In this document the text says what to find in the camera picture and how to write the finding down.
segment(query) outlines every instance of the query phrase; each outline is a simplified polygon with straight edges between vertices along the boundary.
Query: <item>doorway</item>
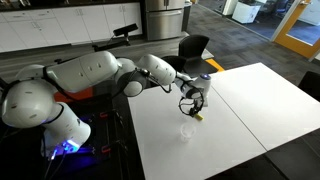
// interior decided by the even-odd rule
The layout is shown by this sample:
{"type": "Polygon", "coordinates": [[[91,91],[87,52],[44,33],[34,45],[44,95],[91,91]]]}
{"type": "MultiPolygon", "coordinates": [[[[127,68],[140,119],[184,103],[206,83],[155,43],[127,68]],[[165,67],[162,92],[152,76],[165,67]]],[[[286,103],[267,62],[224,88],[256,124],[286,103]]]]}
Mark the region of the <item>doorway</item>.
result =
{"type": "Polygon", "coordinates": [[[320,50],[320,0],[296,0],[273,39],[306,58],[320,50]]]}

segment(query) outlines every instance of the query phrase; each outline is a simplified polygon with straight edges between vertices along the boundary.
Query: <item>refrigerator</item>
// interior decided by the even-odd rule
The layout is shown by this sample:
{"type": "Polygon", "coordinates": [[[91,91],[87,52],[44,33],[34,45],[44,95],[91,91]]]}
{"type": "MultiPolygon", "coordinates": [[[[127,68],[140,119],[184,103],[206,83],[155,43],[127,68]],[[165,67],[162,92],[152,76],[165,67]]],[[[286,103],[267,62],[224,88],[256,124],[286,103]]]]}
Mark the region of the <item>refrigerator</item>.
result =
{"type": "Polygon", "coordinates": [[[181,36],[185,0],[145,0],[148,40],[181,36]]]}

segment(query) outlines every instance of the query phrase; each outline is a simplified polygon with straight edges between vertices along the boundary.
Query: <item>office chair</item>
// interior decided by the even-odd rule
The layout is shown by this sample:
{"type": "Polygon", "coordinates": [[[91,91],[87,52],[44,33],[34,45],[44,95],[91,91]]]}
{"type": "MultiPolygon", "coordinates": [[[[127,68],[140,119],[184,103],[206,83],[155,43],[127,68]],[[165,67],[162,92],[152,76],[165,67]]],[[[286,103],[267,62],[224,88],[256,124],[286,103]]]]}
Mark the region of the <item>office chair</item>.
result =
{"type": "Polygon", "coordinates": [[[161,59],[170,64],[177,72],[182,72],[183,67],[187,61],[186,58],[182,56],[165,56],[161,59]]]}
{"type": "Polygon", "coordinates": [[[259,10],[257,17],[270,18],[275,10],[276,3],[268,0],[259,10]]]}
{"type": "Polygon", "coordinates": [[[278,0],[276,2],[275,8],[274,8],[274,15],[279,15],[287,12],[287,5],[289,0],[278,0]]]}
{"type": "Polygon", "coordinates": [[[320,74],[311,71],[306,72],[298,87],[320,101],[320,74]]]}
{"type": "Polygon", "coordinates": [[[197,77],[202,73],[215,73],[217,69],[204,61],[201,57],[209,42],[209,38],[203,35],[190,35],[179,43],[179,56],[186,58],[183,71],[191,77],[197,77]]]}

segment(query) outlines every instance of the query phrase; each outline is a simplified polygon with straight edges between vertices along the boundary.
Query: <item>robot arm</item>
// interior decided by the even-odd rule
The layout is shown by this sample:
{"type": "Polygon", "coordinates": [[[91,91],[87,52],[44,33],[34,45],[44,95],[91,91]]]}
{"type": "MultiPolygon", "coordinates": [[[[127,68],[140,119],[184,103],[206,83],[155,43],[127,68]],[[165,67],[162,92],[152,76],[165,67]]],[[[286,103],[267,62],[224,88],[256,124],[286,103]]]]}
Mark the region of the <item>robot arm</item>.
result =
{"type": "Polygon", "coordinates": [[[200,77],[192,80],[156,56],[146,55],[134,63],[125,58],[116,59],[107,51],[48,67],[31,65],[23,68],[16,79],[20,82],[2,98],[2,119],[7,125],[17,128],[44,126],[46,154],[52,157],[77,152],[91,132],[89,125],[80,121],[67,104],[54,101],[55,86],[78,92],[113,79],[125,95],[133,97],[142,92],[147,79],[164,86],[174,82],[184,98],[199,102],[189,115],[201,110],[210,87],[210,79],[200,77]]]}

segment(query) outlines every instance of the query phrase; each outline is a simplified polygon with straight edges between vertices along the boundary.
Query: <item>white table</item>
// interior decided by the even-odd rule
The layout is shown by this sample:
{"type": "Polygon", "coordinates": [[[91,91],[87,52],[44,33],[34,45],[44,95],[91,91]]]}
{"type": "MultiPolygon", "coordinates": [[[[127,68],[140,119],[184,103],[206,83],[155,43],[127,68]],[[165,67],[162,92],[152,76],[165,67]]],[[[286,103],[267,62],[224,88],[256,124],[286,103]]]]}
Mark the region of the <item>white table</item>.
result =
{"type": "Polygon", "coordinates": [[[320,103],[261,63],[211,77],[212,87],[268,151],[320,128],[320,103]]]}
{"type": "Polygon", "coordinates": [[[180,96],[173,86],[170,94],[157,87],[129,99],[147,180],[203,180],[266,152],[213,89],[200,122],[180,112],[180,96]],[[180,127],[187,121],[197,132],[182,142],[180,127]]]}

